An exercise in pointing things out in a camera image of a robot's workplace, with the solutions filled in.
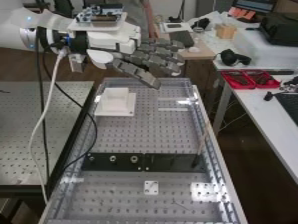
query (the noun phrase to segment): white cable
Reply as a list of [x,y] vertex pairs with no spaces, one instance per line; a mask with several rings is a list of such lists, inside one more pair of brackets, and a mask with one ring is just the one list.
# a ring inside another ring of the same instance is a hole
[[36,171],[37,171],[37,174],[39,174],[39,180],[40,180],[40,185],[41,185],[41,190],[43,190],[43,196],[44,196],[44,202],[45,202],[45,204],[48,203],[48,199],[47,199],[47,194],[45,194],[44,180],[43,180],[43,175],[41,175],[41,169],[40,169],[37,160],[35,158],[33,150],[32,150],[32,143],[33,143],[33,139],[35,139],[35,135],[36,135],[37,129],[40,127],[40,124],[41,124],[41,122],[43,122],[43,120],[45,118],[45,115],[47,115],[47,112],[48,112],[48,109],[49,109],[49,104],[51,104],[52,94],[53,94],[55,81],[56,81],[56,76],[57,76],[59,64],[60,64],[61,59],[65,56],[67,56],[67,49],[63,48],[63,50],[59,52],[59,56],[57,56],[57,60],[56,60],[56,64],[55,64],[53,76],[52,76],[52,81],[51,81],[51,86],[49,86],[49,94],[48,94],[48,99],[47,99],[44,111],[43,111],[43,114],[40,116],[40,119],[39,119],[39,121],[36,123],[35,129],[32,131],[31,140],[30,140],[30,144],[28,144],[30,154],[31,154],[32,160],[35,162]]
[[220,131],[221,130],[224,130],[232,123],[234,123],[237,120],[240,120],[244,116],[246,115],[246,113],[244,113],[240,117],[237,117],[233,121],[230,121],[221,129],[220,129]]
[[217,5],[217,0],[213,1],[213,7],[212,7],[213,8],[212,9],[213,12],[216,11],[216,5]]

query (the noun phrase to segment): red tray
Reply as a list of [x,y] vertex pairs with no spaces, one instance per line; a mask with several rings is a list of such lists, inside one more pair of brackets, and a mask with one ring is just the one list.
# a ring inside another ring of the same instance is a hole
[[[277,89],[281,86],[281,83],[272,77],[272,75],[262,70],[245,70],[244,71],[246,76],[249,76],[249,78],[254,81],[256,83],[256,87],[260,89]],[[256,79],[262,79],[265,78],[265,83],[260,84]]]
[[256,83],[249,76],[240,70],[226,70],[221,72],[221,75],[226,82],[230,84],[233,89],[254,89]]

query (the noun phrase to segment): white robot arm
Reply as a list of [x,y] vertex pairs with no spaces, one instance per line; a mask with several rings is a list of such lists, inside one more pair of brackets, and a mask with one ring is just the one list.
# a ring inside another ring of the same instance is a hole
[[[81,68],[80,64],[88,55],[99,68],[113,67],[149,87],[159,89],[159,79],[148,69],[157,66],[168,75],[177,76],[184,64],[177,53],[184,49],[182,44],[164,39],[143,40],[140,27],[125,22],[125,14],[116,13],[120,16],[113,25],[109,22],[92,21],[92,16],[96,17],[104,10],[100,6],[84,9],[71,21],[67,30],[41,28],[41,47],[57,53],[57,49],[49,46],[63,42],[69,49],[73,71],[80,71],[77,68]],[[111,12],[103,14],[104,16],[100,16],[104,19],[107,16],[115,16]],[[43,16],[44,14],[32,14],[24,9],[19,0],[0,0],[0,47],[33,50],[36,28],[47,17]]]

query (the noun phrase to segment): small metal bracket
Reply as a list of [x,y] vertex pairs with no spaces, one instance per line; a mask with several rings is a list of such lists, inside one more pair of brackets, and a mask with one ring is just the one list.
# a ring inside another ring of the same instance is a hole
[[144,194],[159,195],[159,181],[147,180],[144,182]]

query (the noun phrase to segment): sticker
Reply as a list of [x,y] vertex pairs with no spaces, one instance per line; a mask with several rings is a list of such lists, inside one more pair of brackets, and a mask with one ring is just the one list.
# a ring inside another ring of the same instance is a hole
[[188,108],[159,108],[159,111],[185,112],[185,111],[189,111],[189,109]]

